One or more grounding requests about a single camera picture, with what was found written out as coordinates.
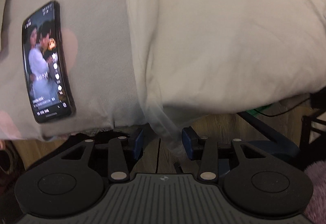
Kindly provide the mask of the beige long-sleeve shirt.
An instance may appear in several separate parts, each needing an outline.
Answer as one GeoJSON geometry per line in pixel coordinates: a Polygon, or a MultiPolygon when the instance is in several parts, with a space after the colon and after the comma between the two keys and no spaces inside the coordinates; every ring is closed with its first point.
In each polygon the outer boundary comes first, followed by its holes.
{"type": "Polygon", "coordinates": [[[325,0],[127,0],[141,109],[169,150],[182,128],[325,87],[325,0]]]}

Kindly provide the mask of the pink fluffy rug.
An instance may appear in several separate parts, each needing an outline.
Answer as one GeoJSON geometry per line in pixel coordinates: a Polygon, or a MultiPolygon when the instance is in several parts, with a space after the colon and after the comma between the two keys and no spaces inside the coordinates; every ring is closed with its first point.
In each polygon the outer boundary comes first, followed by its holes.
{"type": "Polygon", "coordinates": [[[318,161],[304,171],[313,183],[313,195],[304,212],[313,223],[326,223],[326,164],[318,161]]]}

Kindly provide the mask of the black smartphone with lit screen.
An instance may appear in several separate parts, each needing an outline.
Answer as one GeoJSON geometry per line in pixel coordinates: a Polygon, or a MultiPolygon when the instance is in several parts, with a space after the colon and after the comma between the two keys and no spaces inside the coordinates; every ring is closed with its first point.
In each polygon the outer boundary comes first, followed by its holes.
{"type": "Polygon", "coordinates": [[[29,103],[37,123],[69,117],[75,104],[62,45],[60,5],[51,0],[22,24],[22,55],[29,103]]]}

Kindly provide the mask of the grey bedspread with pink dots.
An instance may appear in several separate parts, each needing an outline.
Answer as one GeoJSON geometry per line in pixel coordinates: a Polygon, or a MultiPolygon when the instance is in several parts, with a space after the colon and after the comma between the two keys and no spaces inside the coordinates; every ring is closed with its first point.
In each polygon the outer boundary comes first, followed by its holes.
{"type": "Polygon", "coordinates": [[[1,138],[48,139],[148,123],[133,68],[127,0],[57,0],[73,117],[38,124],[29,104],[22,24],[50,0],[1,0],[1,138]]]}

